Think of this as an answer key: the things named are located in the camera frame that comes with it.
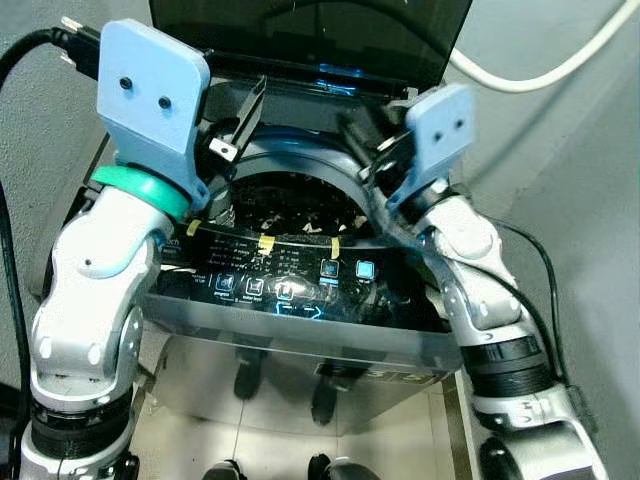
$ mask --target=control panel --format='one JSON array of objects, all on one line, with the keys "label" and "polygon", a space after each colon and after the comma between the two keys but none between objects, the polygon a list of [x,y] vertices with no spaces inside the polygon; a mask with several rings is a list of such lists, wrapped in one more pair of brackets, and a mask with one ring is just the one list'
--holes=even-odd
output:
[{"label": "control panel", "polygon": [[401,249],[337,246],[323,237],[265,241],[221,227],[187,234],[178,226],[162,255],[155,287],[162,295],[315,321],[443,331]]}]

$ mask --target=transparent lid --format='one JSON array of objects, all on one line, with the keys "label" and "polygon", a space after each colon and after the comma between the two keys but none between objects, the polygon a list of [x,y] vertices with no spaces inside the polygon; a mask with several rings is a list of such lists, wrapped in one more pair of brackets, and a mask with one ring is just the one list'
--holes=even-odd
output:
[{"label": "transparent lid", "polygon": [[150,0],[214,68],[400,96],[440,83],[471,0]]}]

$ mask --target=yellow tape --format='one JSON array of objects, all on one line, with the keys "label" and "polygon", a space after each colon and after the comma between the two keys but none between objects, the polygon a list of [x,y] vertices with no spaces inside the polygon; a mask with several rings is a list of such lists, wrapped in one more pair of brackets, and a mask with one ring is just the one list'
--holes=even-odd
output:
[{"label": "yellow tape", "polygon": [[187,228],[187,237],[193,237],[196,234],[196,230],[202,223],[202,220],[194,220],[189,224],[189,228]]},{"label": "yellow tape", "polygon": [[331,238],[331,260],[335,260],[340,256],[340,239],[338,237]]},{"label": "yellow tape", "polygon": [[260,235],[260,240],[258,240],[258,253],[260,255],[269,255],[271,250],[273,250],[274,243],[276,243],[276,237]]}]

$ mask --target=white cable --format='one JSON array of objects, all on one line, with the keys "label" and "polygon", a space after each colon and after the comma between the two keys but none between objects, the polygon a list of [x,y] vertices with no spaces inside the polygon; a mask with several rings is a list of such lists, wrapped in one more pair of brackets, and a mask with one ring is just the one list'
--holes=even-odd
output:
[{"label": "white cable", "polygon": [[505,93],[525,93],[548,87],[573,73],[582,64],[595,55],[613,37],[620,27],[640,6],[640,0],[626,0],[609,21],[589,42],[567,59],[562,65],[536,78],[529,80],[507,80],[487,72],[462,52],[453,49],[449,62],[460,72],[492,90]]}]

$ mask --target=display button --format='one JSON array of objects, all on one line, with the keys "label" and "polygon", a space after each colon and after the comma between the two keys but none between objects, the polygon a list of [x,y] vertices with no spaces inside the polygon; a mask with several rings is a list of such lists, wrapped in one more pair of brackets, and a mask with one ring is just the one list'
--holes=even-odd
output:
[{"label": "display button", "polygon": [[375,265],[373,262],[358,260],[356,264],[356,277],[363,280],[373,280],[375,277]]},{"label": "display button", "polygon": [[216,290],[220,292],[230,292],[233,290],[233,275],[230,273],[219,273],[216,279]]},{"label": "display button", "polygon": [[320,275],[324,277],[337,278],[340,264],[336,260],[323,260],[320,266]]},{"label": "display button", "polygon": [[293,285],[289,282],[282,282],[276,288],[276,296],[278,300],[293,300]]},{"label": "display button", "polygon": [[261,278],[251,278],[247,279],[247,295],[253,295],[254,297],[259,297],[262,295],[262,289],[264,288],[264,280]]}]

